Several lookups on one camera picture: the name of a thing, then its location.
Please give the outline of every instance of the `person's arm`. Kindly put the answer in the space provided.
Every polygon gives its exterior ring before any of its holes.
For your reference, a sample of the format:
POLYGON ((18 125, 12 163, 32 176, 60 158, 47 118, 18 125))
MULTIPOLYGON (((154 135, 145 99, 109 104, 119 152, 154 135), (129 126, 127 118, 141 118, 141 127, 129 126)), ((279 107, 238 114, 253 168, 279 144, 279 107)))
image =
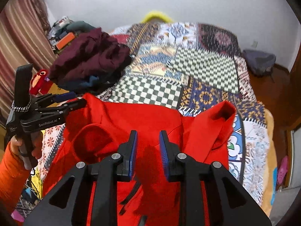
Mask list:
MULTIPOLYGON (((35 149, 32 155, 39 159, 42 156, 42 133, 34 141, 35 149)), ((4 157, 0 163, 0 199, 11 214, 19 201, 22 189, 29 177, 30 171, 25 170, 23 161, 19 158, 18 146, 22 140, 13 137, 7 145, 4 157)))

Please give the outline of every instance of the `pile of clothes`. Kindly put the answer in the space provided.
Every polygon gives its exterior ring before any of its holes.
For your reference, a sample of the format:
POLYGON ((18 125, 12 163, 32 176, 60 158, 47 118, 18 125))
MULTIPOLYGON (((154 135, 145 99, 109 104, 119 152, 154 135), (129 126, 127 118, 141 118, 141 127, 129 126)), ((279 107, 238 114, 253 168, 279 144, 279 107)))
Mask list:
POLYGON ((50 68, 49 79, 68 91, 99 94, 120 79, 131 63, 129 53, 128 46, 95 28, 80 34, 61 52, 50 68))

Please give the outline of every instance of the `red sleeve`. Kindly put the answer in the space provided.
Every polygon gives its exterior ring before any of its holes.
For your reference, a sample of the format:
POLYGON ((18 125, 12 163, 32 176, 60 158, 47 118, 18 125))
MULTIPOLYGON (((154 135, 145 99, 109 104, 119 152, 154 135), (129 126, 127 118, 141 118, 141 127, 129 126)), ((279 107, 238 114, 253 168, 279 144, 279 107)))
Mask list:
POLYGON ((24 168, 23 161, 12 153, 10 147, 9 142, 0 163, 0 199, 11 214, 19 201, 30 171, 24 168))

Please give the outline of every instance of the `red plush toy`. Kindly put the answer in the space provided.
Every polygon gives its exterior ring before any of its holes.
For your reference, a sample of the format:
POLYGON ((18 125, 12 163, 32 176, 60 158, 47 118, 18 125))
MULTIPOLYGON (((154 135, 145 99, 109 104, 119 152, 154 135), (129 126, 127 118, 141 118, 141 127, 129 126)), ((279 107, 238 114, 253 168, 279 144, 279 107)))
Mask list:
POLYGON ((39 92, 41 94, 47 94, 51 88, 53 82, 47 77, 48 71, 46 69, 41 69, 34 75, 31 80, 30 94, 37 95, 39 92))

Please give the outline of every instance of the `bed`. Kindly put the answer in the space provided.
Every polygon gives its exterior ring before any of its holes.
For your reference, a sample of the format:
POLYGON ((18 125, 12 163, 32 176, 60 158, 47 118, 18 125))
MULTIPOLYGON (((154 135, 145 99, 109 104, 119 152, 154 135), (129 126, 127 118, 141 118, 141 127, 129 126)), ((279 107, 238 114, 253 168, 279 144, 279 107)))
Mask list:
MULTIPOLYGON (((196 116, 221 101, 237 109, 228 140, 229 171, 269 216, 277 162, 274 121, 256 100, 236 35, 214 25, 134 24, 112 33, 133 58, 104 101, 162 105, 196 116)), ((45 130, 37 167, 40 185, 62 144, 64 125, 45 130)))

